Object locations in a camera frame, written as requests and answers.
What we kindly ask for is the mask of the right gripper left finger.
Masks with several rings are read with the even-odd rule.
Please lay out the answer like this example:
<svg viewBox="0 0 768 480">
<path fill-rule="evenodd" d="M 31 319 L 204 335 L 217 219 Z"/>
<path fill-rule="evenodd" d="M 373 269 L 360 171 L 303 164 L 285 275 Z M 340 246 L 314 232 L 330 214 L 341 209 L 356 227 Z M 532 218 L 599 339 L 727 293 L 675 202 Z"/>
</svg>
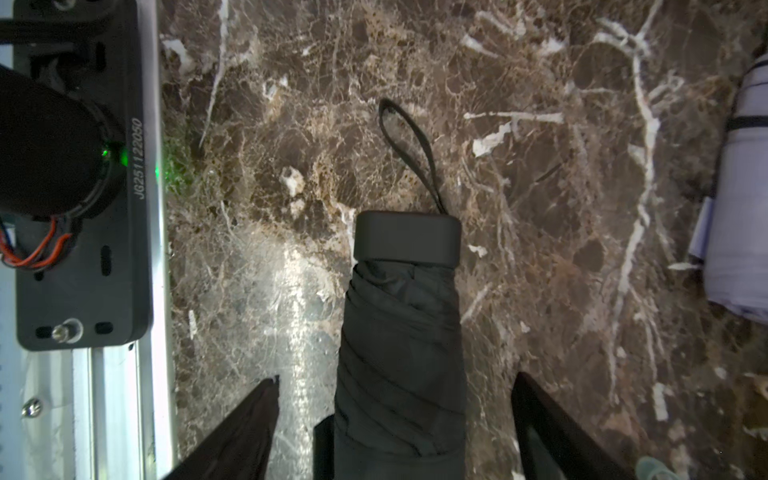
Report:
<svg viewBox="0 0 768 480">
<path fill-rule="evenodd" d="M 278 377 L 262 380 L 167 480 L 263 479 L 279 417 Z"/>
</svg>

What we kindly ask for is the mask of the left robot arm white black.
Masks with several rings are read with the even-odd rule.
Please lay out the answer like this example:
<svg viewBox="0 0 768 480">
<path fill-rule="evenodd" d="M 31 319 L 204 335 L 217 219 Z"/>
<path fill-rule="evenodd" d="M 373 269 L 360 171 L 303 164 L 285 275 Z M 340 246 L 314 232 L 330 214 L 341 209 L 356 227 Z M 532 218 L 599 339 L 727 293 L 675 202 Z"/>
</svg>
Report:
<svg viewBox="0 0 768 480">
<path fill-rule="evenodd" d="M 1 211 L 93 218 L 122 189 L 124 130 L 100 105 L 1 68 Z"/>
</svg>

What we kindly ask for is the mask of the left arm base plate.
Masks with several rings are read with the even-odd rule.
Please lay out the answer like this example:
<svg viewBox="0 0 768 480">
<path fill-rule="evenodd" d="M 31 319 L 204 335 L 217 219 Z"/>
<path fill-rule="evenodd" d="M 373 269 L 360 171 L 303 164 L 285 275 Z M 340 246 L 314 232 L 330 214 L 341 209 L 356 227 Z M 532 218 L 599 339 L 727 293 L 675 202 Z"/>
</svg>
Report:
<svg viewBox="0 0 768 480">
<path fill-rule="evenodd" d="M 1 263 L 30 351 L 118 346 L 151 322 L 134 1 L 17 1 L 1 22 Z"/>
</svg>

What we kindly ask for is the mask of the purple umbrella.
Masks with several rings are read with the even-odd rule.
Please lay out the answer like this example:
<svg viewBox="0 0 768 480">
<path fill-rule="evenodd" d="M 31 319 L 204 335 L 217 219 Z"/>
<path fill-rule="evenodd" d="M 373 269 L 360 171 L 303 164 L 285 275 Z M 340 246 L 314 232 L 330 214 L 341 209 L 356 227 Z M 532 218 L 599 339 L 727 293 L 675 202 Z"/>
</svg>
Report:
<svg viewBox="0 0 768 480">
<path fill-rule="evenodd" d="M 767 322 L 767 55 L 743 77 L 688 253 L 703 261 L 707 298 Z"/>
</svg>

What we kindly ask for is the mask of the black umbrella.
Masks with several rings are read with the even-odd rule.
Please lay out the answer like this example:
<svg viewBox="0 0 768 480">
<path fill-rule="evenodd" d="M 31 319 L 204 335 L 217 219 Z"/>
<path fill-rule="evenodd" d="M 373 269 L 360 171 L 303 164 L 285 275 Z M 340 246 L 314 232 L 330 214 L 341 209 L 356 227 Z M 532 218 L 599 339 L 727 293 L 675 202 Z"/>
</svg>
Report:
<svg viewBox="0 0 768 480">
<path fill-rule="evenodd" d="M 314 428 L 317 479 L 460 479 L 467 380 L 455 271 L 461 222 L 433 162 L 399 158 L 433 213 L 364 211 L 345 295 L 334 411 Z"/>
</svg>

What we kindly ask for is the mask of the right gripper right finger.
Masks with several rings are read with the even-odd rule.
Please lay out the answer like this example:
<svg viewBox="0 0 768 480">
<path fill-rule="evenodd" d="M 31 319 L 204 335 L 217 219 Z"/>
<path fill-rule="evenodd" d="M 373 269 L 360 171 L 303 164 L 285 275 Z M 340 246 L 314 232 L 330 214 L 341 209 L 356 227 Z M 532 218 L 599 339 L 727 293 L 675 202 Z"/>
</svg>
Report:
<svg viewBox="0 0 768 480">
<path fill-rule="evenodd" d="M 526 372 L 511 392 L 523 474 L 527 479 L 632 479 Z"/>
</svg>

